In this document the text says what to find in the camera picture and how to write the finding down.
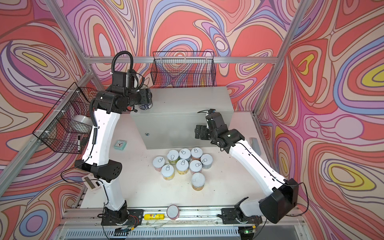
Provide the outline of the dark blue tin can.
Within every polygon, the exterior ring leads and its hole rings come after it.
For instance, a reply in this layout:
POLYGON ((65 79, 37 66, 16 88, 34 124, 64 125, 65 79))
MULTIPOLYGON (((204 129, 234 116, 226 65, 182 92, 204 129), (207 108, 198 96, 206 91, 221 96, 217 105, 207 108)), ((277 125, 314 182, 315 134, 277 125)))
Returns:
POLYGON ((153 96, 149 88, 140 89, 141 101, 139 108, 141 110, 149 110, 153 106, 153 96))

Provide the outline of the yellow green can plastic lid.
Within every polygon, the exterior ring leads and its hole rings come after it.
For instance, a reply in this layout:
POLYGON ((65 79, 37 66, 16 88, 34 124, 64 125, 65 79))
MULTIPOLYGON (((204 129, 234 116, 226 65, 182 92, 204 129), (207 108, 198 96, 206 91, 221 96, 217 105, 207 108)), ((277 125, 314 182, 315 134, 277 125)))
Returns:
POLYGON ((191 183, 195 191, 201 191, 205 186, 206 178, 202 173, 195 173, 192 175, 191 183))

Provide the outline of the yellow can pull tab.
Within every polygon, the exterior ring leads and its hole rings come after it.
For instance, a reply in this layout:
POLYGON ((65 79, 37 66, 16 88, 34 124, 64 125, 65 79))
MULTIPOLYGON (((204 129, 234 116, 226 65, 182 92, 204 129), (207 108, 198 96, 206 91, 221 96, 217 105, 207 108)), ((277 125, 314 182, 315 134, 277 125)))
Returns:
POLYGON ((172 165, 164 165, 161 169, 163 179, 166 181, 172 180, 175 177, 175 169, 172 165))

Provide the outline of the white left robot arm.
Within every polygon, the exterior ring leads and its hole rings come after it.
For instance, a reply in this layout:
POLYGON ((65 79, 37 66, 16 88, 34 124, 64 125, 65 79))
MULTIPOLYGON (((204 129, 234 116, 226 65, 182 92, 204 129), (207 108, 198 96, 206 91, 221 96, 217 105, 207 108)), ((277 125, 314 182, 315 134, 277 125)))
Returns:
POLYGON ((123 165, 109 156, 115 127, 122 113, 148 110, 153 106, 151 90, 144 87, 144 81, 139 81, 136 71, 112 71, 112 77, 113 83, 99 91, 90 102, 92 138, 82 159, 75 162, 76 168, 93 174, 102 184, 107 198, 103 207, 103 226, 124 225, 129 219, 119 181, 123 165))

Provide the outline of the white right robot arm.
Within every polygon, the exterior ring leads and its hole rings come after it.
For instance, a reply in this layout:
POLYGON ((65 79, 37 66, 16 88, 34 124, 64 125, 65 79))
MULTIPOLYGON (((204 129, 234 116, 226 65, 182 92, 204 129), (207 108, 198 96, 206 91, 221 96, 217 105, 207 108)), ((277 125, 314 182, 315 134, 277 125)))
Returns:
POLYGON ((240 212, 247 217, 263 215, 273 224, 287 216, 297 206, 299 183, 274 171, 238 130, 228 129, 222 115, 215 109, 198 113, 206 115, 206 124, 196 126, 195 138, 209 140, 234 157, 254 177, 265 195, 261 200, 247 201, 244 198, 239 205, 240 212))

